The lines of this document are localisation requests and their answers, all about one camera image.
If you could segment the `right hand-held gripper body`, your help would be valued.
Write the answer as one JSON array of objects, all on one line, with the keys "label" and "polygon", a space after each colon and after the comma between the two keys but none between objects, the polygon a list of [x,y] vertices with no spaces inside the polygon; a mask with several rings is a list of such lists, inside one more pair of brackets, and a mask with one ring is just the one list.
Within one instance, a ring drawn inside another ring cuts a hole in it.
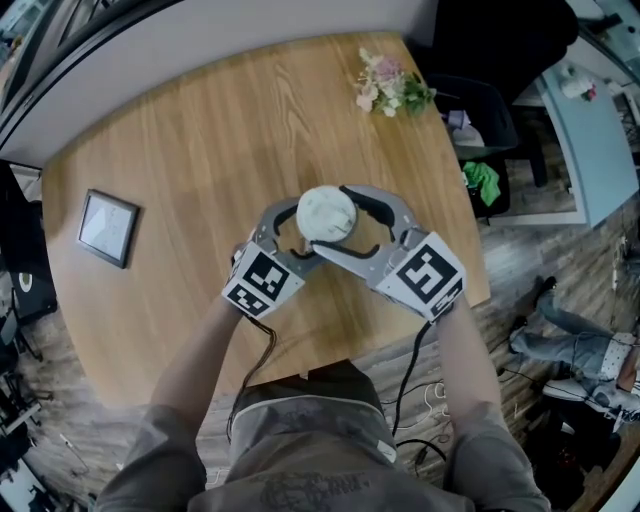
[{"label": "right hand-held gripper body", "polygon": [[435,232],[417,226],[400,239],[376,245],[367,264],[367,284],[378,294],[430,322],[464,292],[466,271]]}]

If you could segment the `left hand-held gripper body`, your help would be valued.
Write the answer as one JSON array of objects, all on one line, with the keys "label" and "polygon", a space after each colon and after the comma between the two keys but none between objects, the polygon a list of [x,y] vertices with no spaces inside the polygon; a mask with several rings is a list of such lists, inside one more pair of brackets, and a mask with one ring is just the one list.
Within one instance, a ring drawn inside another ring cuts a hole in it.
[{"label": "left hand-held gripper body", "polygon": [[274,312],[305,284],[306,263],[293,251],[280,251],[274,229],[265,224],[234,248],[231,262],[222,296],[256,320]]}]

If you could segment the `white round plastic lid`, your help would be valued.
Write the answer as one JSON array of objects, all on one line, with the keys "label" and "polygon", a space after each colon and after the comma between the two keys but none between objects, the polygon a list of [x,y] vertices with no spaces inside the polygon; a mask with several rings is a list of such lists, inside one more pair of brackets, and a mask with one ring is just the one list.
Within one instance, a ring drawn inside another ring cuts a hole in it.
[{"label": "white round plastic lid", "polygon": [[350,236],[356,223],[355,203],[336,186],[309,189],[298,200],[296,224],[308,242],[341,242]]}]

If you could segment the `person's right forearm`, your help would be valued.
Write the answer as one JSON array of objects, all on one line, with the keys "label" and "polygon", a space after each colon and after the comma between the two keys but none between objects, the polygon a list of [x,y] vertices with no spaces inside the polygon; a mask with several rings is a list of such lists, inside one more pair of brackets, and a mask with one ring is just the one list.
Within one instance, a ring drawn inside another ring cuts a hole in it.
[{"label": "person's right forearm", "polygon": [[500,408],[500,387],[464,294],[438,318],[436,332],[448,413],[458,435],[478,408]]}]

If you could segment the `person's left forearm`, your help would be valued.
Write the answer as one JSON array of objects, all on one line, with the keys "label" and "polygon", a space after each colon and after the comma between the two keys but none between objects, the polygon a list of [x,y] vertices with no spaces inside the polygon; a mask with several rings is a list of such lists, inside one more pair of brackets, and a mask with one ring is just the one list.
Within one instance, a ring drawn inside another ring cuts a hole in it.
[{"label": "person's left forearm", "polygon": [[152,405],[174,410],[193,433],[199,431],[207,414],[241,318],[241,312],[227,299],[216,297],[152,393]]}]

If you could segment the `green cloth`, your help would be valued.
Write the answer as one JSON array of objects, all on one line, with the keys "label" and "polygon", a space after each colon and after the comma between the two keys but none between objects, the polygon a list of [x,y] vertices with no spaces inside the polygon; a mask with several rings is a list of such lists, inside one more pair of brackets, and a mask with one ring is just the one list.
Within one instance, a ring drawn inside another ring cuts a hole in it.
[{"label": "green cloth", "polygon": [[499,174],[484,162],[468,161],[462,167],[466,184],[479,192],[485,206],[491,207],[500,197]]}]

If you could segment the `white crumpled bag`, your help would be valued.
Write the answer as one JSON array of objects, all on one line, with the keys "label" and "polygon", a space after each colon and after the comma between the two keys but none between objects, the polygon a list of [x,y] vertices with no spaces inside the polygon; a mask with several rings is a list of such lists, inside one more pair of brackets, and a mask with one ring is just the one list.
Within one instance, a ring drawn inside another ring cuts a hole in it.
[{"label": "white crumpled bag", "polygon": [[480,132],[471,124],[469,115],[464,110],[451,110],[442,114],[457,145],[468,147],[484,147],[484,140]]}]

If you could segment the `person's dark trousers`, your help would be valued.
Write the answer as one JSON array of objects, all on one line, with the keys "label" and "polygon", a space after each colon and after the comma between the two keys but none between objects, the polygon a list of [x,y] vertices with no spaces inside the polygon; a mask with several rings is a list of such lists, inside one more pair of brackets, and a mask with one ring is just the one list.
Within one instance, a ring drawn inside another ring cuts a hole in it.
[{"label": "person's dark trousers", "polygon": [[247,387],[239,404],[244,408],[266,400],[303,395],[356,400],[381,407],[371,379],[347,359],[311,370],[306,377],[294,375]]}]

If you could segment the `pink flower bouquet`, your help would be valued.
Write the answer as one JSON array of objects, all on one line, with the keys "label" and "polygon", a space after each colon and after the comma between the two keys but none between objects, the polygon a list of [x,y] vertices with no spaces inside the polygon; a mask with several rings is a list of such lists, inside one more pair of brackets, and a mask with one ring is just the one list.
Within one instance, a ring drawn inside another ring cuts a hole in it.
[{"label": "pink flower bouquet", "polygon": [[356,105],[367,113],[380,112],[393,118],[400,110],[420,115],[437,92],[415,72],[404,69],[390,56],[373,54],[361,47],[359,58],[364,66],[355,84]]}]

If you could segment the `black storage bin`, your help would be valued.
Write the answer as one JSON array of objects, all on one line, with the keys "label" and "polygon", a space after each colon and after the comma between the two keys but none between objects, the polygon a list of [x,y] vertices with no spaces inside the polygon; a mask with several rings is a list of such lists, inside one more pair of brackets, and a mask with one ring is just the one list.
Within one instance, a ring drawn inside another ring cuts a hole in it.
[{"label": "black storage bin", "polygon": [[437,92],[434,102],[440,115],[451,110],[466,111],[484,140],[484,147],[457,145],[445,124],[461,168],[468,161],[484,162],[500,176],[501,195],[491,207],[485,206],[479,192],[467,185],[474,215],[488,218],[507,212],[510,186],[503,154],[518,145],[518,136],[500,93],[489,84],[445,74],[429,74],[427,84]]}]

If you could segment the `person's grey shirt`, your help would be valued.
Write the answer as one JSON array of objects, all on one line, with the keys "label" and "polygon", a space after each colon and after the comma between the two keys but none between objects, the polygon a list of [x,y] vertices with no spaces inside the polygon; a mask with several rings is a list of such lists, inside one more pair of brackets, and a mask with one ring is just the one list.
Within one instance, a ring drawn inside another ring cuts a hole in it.
[{"label": "person's grey shirt", "polygon": [[206,474],[184,422],[146,414],[96,512],[550,512],[500,409],[475,406],[456,429],[444,482],[398,469],[382,415],[354,400],[298,396],[242,411],[225,482]]}]

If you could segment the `long pale table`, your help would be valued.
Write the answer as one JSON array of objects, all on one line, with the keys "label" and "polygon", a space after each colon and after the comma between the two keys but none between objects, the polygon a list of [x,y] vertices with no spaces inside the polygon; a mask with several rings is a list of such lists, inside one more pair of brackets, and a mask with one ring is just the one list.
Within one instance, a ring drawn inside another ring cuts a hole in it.
[{"label": "long pale table", "polygon": [[596,97],[585,101],[562,91],[566,65],[556,64],[536,81],[560,143],[575,209],[522,217],[524,223],[586,224],[594,227],[639,189],[636,167],[623,125],[606,84],[577,68],[595,85]]}]

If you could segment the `black picture frame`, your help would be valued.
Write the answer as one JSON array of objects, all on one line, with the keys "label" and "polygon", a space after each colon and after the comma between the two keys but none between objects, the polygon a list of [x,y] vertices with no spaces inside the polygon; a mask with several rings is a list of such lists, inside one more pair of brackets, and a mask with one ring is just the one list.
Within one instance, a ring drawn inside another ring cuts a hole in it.
[{"label": "black picture frame", "polygon": [[77,243],[119,269],[125,269],[141,208],[95,189],[85,196]]}]

